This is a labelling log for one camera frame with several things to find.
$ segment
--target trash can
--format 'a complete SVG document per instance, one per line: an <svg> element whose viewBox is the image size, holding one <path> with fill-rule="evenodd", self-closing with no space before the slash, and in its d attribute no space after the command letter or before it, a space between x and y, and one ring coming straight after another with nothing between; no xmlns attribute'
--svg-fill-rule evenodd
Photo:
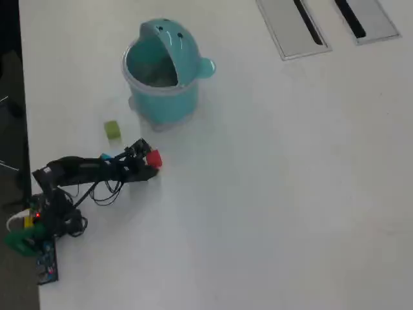
<svg viewBox="0 0 413 310"><path fill-rule="evenodd" d="M137 110L156 128L191 115L198 78L209 78L215 69L213 61L200 56L190 32L169 19L143 23L122 58Z"/></svg>

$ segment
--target red object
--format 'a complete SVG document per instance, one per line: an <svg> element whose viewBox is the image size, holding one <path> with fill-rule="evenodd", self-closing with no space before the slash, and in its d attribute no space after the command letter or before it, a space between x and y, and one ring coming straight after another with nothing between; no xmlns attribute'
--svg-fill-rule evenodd
<svg viewBox="0 0 413 310"><path fill-rule="evenodd" d="M152 166L153 168L162 167L162 158L158 150L153 150L152 152L146 155L146 161L148 165Z"/></svg>

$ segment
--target yellow object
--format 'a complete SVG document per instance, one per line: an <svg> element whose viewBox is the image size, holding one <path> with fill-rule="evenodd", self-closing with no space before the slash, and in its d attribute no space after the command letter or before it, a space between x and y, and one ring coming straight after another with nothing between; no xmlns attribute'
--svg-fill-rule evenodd
<svg viewBox="0 0 413 310"><path fill-rule="evenodd" d="M121 130L117 121L107 121L105 123L105 131L109 140L119 139L121 137Z"/></svg>
<svg viewBox="0 0 413 310"><path fill-rule="evenodd" d="M33 227L33 216L26 216L24 222L25 228Z"/></svg>

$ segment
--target green cube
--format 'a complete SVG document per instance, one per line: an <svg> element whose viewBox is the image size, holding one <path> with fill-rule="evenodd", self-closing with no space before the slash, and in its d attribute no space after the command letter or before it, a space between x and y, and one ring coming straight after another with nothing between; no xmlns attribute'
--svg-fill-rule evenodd
<svg viewBox="0 0 413 310"><path fill-rule="evenodd" d="M105 131L109 140L119 139L121 137L121 130L117 121L107 121L105 123Z"/></svg>

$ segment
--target white table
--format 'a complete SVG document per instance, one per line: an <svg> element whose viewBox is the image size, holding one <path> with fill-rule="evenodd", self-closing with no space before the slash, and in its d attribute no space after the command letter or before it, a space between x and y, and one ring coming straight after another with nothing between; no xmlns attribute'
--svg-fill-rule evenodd
<svg viewBox="0 0 413 310"><path fill-rule="evenodd" d="M355 46L330 0L309 4L333 51L283 62L254 0L20 0L31 169L119 152L106 118L164 161L115 204L84 201L42 310L411 309L413 5L382 0L403 37ZM152 17L217 65L162 133L120 65Z"/></svg>

